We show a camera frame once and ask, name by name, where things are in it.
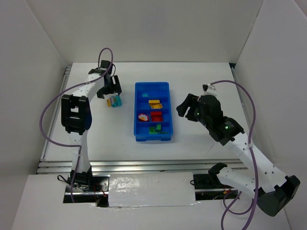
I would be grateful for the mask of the teal printed lego block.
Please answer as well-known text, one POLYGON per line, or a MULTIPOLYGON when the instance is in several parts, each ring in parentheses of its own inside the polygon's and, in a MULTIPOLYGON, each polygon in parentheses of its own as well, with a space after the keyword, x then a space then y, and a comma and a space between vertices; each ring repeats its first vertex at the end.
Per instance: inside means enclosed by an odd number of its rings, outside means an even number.
POLYGON ((112 107, 118 107, 117 101, 116 101, 116 96, 111 96, 109 98, 110 102, 111 102, 111 106, 112 107))

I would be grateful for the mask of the long teal lego brick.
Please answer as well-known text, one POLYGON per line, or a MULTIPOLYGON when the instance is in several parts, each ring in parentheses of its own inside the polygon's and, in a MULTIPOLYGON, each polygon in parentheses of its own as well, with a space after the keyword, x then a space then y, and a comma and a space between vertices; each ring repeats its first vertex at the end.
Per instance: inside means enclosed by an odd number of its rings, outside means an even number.
POLYGON ((118 106, 122 106, 122 101, 119 95, 116 96, 116 101, 117 101, 118 106))

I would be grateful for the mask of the yellow striped lego brick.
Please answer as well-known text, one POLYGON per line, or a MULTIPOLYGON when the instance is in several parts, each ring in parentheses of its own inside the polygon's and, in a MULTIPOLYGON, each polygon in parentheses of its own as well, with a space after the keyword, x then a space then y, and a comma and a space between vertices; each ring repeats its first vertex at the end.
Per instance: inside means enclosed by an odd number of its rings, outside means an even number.
POLYGON ((158 104, 151 105, 151 108, 152 109, 162 109, 163 105, 161 103, 158 103, 158 104))

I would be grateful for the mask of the red sloped lego piece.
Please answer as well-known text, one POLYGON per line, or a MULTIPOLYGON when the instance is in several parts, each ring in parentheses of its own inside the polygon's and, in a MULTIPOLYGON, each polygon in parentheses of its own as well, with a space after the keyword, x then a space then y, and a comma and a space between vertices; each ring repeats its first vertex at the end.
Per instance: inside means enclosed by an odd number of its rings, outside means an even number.
POLYGON ((152 122, 163 122, 163 118, 161 116, 152 116, 151 121, 152 122))

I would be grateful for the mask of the red flower lego brick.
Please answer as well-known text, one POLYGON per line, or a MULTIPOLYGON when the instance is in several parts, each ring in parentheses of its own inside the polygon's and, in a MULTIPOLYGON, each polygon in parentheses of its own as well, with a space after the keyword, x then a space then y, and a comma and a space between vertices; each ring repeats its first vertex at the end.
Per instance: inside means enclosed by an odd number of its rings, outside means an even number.
POLYGON ((149 120, 150 120, 150 117, 147 114, 144 114, 144 113, 138 114, 138 121, 148 122, 149 120))

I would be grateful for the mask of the small green lego brick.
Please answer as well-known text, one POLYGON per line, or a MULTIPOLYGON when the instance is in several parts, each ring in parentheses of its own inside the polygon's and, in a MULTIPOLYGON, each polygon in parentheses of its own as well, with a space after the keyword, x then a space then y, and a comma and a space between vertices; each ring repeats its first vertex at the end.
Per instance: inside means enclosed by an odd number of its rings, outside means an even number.
POLYGON ((149 134, 156 134, 156 130, 155 130, 155 127, 149 127, 149 134))

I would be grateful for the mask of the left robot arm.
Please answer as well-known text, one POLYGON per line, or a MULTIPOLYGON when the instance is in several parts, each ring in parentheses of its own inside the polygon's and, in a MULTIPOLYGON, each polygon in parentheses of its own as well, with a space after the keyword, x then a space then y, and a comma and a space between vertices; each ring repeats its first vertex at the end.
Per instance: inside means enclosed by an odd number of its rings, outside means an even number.
POLYGON ((92 125, 91 100, 94 96, 104 99, 110 95, 106 100, 109 107, 122 106, 122 89, 118 76, 112 74, 114 67, 110 61, 102 60, 100 66, 89 71, 85 85, 61 98, 61 124, 73 145, 70 178, 77 185, 91 188, 94 183, 87 147, 87 134, 92 125))

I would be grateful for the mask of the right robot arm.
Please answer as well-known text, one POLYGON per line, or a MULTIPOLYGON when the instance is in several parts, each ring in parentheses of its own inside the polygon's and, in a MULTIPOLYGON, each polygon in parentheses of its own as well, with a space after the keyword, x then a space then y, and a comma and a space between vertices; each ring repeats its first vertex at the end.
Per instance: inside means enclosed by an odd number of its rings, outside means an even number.
POLYGON ((258 207, 271 217, 276 216, 294 198, 300 186, 299 179, 286 175, 255 145, 248 143, 243 127, 223 114, 221 103, 214 95, 198 97, 188 94, 176 110, 180 117, 204 125, 209 135, 234 153, 249 170, 257 170, 253 177, 248 177, 225 163, 218 163, 209 173, 214 174, 221 184, 256 197, 258 207))

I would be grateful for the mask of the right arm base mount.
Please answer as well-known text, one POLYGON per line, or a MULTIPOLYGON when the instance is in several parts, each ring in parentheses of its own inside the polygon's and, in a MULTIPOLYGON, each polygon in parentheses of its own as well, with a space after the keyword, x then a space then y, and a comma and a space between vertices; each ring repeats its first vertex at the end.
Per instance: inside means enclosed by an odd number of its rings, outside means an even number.
POLYGON ((221 184, 216 176, 210 174, 194 174, 190 184, 194 186, 197 201, 221 200, 228 193, 228 198, 235 198, 238 194, 236 189, 221 184))

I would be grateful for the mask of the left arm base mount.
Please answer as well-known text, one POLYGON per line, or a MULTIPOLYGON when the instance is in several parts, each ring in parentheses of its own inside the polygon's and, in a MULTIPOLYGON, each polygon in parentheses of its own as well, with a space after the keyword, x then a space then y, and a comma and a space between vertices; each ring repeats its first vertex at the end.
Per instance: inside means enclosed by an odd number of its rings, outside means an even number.
POLYGON ((57 180, 66 184, 63 203, 93 203, 96 207, 108 207, 109 177, 94 177, 91 187, 75 184, 70 185, 70 178, 65 179, 62 175, 57 176, 57 180))

